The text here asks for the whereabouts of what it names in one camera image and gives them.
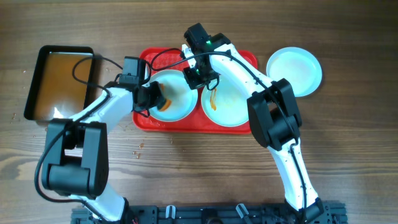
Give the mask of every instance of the wooden surface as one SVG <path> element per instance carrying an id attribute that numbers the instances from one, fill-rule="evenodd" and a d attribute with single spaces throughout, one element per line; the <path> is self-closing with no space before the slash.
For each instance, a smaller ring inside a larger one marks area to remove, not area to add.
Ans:
<path id="1" fill-rule="evenodd" d="M 350 223 L 398 223 L 396 1 L 32 2 L 0 3 L 0 223 L 68 223 L 77 206 L 34 190 L 46 132 L 23 111 L 41 46 L 88 45 L 123 63 L 150 46 L 179 47 L 196 22 L 252 51 L 262 72 L 282 47 L 313 53 L 323 83 L 297 99 L 313 186 L 346 203 Z M 99 82 L 118 72 L 103 63 Z M 145 133 L 127 116 L 108 142 L 109 181 L 133 205 L 284 200 L 275 163 L 252 136 Z"/>

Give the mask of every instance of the plate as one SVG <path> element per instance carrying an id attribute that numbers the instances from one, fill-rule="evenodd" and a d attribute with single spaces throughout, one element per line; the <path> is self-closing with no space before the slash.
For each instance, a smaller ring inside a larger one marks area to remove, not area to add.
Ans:
<path id="1" fill-rule="evenodd" d="M 278 50 L 269 58 L 266 73 L 275 81 L 285 78 L 295 96 L 307 96 L 321 84 L 322 69 L 317 58 L 298 47 Z"/>
<path id="2" fill-rule="evenodd" d="M 210 83 L 210 89 L 216 85 L 216 82 L 213 80 Z M 213 91 L 203 89 L 201 106 L 212 122 L 224 127 L 236 127 L 249 120 L 246 99 L 222 75 L 220 75 L 220 83 Z"/>
<path id="3" fill-rule="evenodd" d="M 149 109 L 153 118 L 164 122 L 179 121 L 193 111 L 198 101 L 198 90 L 189 88 L 182 72 L 164 70 L 151 76 L 149 83 L 154 81 L 164 85 L 163 94 L 172 103 L 165 111 L 159 111 L 157 107 Z"/>

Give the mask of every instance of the table top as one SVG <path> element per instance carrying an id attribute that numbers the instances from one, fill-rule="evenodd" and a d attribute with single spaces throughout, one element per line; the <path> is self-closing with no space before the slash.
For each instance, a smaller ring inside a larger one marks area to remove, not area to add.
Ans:
<path id="1" fill-rule="evenodd" d="M 77 206 L 46 202 L 32 181 L 46 132 L 23 111 L 41 46 L 87 45 L 123 63 L 151 46 L 180 47 L 197 22 L 253 52 L 262 72 L 283 47 L 317 57 L 323 83 L 297 98 L 312 184 L 323 200 L 346 204 L 350 223 L 397 223 L 397 9 L 397 1 L 2 1 L 0 223 L 68 223 Z M 100 84 L 119 72 L 100 69 Z M 272 156 L 251 135 L 145 133 L 127 116 L 108 144 L 109 182 L 132 205 L 284 200 Z"/>

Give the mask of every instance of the white plate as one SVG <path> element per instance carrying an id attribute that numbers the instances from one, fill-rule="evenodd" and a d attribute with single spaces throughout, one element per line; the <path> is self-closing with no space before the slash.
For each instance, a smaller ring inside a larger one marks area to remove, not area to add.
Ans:
<path id="1" fill-rule="evenodd" d="M 307 96 L 321 84 L 322 69 L 318 60 L 308 51 L 286 47 L 275 52 L 267 63 L 267 76 L 275 81 L 285 78 L 295 96 Z"/>
<path id="2" fill-rule="evenodd" d="M 210 89 L 216 85 L 216 82 L 213 80 L 210 83 Z M 201 94 L 201 107 L 212 122 L 224 127 L 235 127 L 249 120 L 246 99 L 222 75 L 220 75 L 220 84 L 216 87 L 216 91 L 213 90 L 213 94 L 216 94 L 214 97 L 215 110 L 210 104 L 211 91 L 204 87 Z"/>
<path id="3" fill-rule="evenodd" d="M 164 70 L 153 75 L 150 82 L 158 81 L 164 85 L 164 96 L 171 100 L 169 108 L 159 111 L 157 107 L 149 109 L 150 115 L 165 122 L 173 122 L 188 116 L 198 101 L 198 90 L 191 90 L 184 74 L 177 70 Z"/>

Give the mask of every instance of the red tray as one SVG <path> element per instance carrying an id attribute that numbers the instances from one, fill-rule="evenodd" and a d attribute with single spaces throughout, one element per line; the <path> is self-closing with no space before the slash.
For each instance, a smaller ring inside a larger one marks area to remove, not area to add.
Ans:
<path id="1" fill-rule="evenodd" d="M 167 48 L 164 47 L 151 47 L 145 49 L 140 58 L 151 61 L 155 55 Z M 256 57 L 247 50 L 238 51 L 244 59 L 257 68 Z M 164 67 L 171 63 L 181 60 L 178 51 L 171 51 L 159 56 L 154 63 L 155 68 Z M 170 69 L 180 70 L 188 67 L 188 62 L 181 63 L 171 67 Z M 145 118 L 137 113 L 132 114 L 134 124 L 144 131 L 162 131 L 162 132 L 180 132 L 180 133 L 215 133 L 215 134 L 250 134 L 249 122 L 233 128 L 222 127 L 212 122 L 202 110 L 201 107 L 201 93 L 203 88 L 198 89 L 198 102 L 193 111 L 184 119 L 176 122 L 162 122 L 154 119 L 153 117 Z"/>

